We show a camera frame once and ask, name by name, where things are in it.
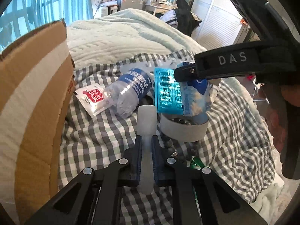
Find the red and white packet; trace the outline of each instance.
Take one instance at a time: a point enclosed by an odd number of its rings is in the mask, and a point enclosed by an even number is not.
[[[103,88],[99,84],[85,86],[76,90],[76,97],[93,118],[110,106],[103,100]]]

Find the white blanket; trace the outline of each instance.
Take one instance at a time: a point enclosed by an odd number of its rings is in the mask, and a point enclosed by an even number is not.
[[[206,49],[148,12],[126,9],[106,17],[76,21],[67,28],[76,70],[92,64],[113,64],[139,53],[167,55]]]
[[[277,183],[270,185],[267,189],[260,192],[256,201],[250,206],[270,224],[276,209],[276,199],[281,192]]]

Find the white plastic rod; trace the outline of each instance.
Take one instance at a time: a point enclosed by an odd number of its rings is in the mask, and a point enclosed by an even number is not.
[[[141,177],[137,190],[149,195],[154,187],[152,136],[156,135],[157,111],[155,106],[140,106],[137,114],[137,135],[142,137]]]

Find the green packet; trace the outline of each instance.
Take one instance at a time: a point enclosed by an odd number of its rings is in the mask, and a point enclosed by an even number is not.
[[[192,169],[200,170],[203,167],[205,167],[205,165],[203,164],[203,162],[200,160],[199,157],[194,157],[193,160],[190,162],[190,168]]]

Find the human hand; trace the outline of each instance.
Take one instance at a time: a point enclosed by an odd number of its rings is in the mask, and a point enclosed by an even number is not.
[[[281,95],[286,101],[296,107],[300,107],[300,85],[283,85],[280,86],[280,91]],[[266,95],[264,92],[264,86],[260,88],[258,95],[261,98],[267,98],[268,95]],[[284,127],[286,124],[280,121],[280,109],[272,108],[271,105],[272,103],[267,109],[265,120],[270,133],[274,137],[273,144],[280,153],[287,138],[287,128]]]

